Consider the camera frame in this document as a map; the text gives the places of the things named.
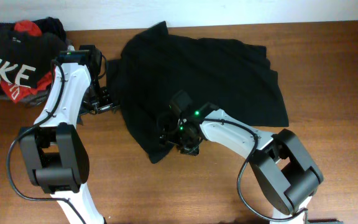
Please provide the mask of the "black Sydrogen t-shirt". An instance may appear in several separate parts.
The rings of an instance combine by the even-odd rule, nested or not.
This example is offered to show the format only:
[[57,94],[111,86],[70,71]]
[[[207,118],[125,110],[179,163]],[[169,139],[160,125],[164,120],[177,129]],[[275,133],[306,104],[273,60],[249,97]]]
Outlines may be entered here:
[[171,151],[160,136],[163,128],[177,126],[169,102],[179,91],[191,98],[190,111],[212,103],[249,126],[289,125],[266,47],[173,35],[165,22],[136,34],[120,58],[109,61],[106,85],[128,131],[153,164]]

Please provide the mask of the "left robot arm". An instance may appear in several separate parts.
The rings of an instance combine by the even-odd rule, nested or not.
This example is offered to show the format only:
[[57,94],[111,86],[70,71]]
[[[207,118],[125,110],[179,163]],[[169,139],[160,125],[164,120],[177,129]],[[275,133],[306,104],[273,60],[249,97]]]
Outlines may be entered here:
[[76,127],[81,116],[119,108],[99,80],[106,57],[95,45],[62,51],[52,60],[53,83],[46,104],[15,143],[32,185],[55,201],[70,223],[105,223],[88,188],[90,161]]

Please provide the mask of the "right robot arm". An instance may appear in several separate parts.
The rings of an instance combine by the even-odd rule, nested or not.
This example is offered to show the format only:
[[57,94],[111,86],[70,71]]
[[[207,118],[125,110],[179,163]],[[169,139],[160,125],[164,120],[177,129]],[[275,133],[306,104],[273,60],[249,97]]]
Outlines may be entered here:
[[254,208],[250,209],[252,213],[270,223],[307,223],[307,205],[324,177],[298,136],[288,129],[279,133],[260,131],[212,103],[198,110],[193,110],[192,104],[183,90],[171,97],[168,106],[177,125],[173,129],[163,125],[160,141],[190,156],[199,154],[203,141],[225,146],[245,159],[236,180],[240,200],[245,200],[242,177],[246,167],[251,167],[263,195],[273,206],[271,217]]

